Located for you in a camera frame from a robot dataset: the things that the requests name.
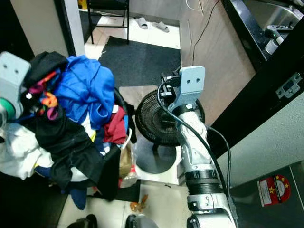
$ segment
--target white wall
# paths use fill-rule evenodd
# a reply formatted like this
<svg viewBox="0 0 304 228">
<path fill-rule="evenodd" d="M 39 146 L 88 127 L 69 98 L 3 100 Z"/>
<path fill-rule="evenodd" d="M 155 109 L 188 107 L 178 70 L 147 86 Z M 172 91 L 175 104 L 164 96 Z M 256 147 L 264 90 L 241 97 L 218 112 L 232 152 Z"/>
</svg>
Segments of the white wall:
<svg viewBox="0 0 304 228">
<path fill-rule="evenodd" d="M 70 29 L 72 33 L 72 39 L 77 56 L 85 54 L 85 43 L 82 34 L 80 15 L 78 10 L 78 3 L 76 0 L 65 0 L 66 14 Z"/>
<path fill-rule="evenodd" d="M 56 51 L 68 56 L 53 0 L 10 1 L 35 55 Z"/>
<path fill-rule="evenodd" d="M 231 152 L 234 186 L 304 160 L 304 93 L 241 140 Z M 226 176 L 227 153 L 218 162 Z"/>
</svg>

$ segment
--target blue jacket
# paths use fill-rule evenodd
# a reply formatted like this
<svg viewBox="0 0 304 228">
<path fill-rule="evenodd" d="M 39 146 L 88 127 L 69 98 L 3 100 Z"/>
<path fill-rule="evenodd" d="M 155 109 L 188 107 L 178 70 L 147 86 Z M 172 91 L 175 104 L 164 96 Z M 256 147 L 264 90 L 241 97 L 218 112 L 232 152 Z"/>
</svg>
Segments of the blue jacket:
<svg viewBox="0 0 304 228">
<path fill-rule="evenodd" d="M 81 124 L 90 114 L 92 129 L 110 121 L 114 105 L 114 77 L 110 69 L 86 56 L 71 56 L 55 90 L 67 117 Z"/>
</svg>

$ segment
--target fan base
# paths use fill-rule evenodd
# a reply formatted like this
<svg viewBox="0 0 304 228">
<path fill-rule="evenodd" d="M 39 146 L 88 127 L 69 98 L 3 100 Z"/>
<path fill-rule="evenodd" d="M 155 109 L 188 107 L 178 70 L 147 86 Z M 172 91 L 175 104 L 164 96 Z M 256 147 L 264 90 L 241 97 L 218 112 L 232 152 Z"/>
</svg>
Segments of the fan base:
<svg viewBox="0 0 304 228">
<path fill-rule="evenodd" d="M 157 151 L 153 151 L 153 145 L 142 135 L 137 137 L 137 143 L 134 146 L 136 164 L 148 173 L 166 172 L 176 160 L 176 149 L 175 147 L 158 146 Z"/>
</svg>

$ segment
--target green part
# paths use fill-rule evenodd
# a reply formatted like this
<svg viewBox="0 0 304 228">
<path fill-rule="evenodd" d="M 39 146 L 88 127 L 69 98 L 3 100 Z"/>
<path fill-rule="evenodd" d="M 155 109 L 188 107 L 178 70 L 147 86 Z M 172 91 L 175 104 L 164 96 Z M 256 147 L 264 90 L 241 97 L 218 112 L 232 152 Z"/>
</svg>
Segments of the green part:
<svg viewBox="0 0 304 228">
<path fill-rule="evenodd" d="M 6 110 L 8 114 L 8 120 L 11 120 L 15 117 L 15 108 L 8 100 L 0 98 L 0 105 Z"/>
</svg>

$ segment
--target red cloth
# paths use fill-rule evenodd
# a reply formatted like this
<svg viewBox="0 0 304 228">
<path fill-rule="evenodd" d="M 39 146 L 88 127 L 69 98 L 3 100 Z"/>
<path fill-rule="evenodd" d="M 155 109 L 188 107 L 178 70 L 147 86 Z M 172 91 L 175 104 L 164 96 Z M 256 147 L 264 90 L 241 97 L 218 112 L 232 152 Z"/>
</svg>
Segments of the red cloth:
<svg viewBox="0 0 304 228">
<path fill-rule="evenodd" d="M 104 142 L 123 144 L 127 133 L 124 128 L 124 112 L 122 107 L 118 107 L 117 113 L 112 113 L 110 122 L 104 125 Z"/>
</svg>

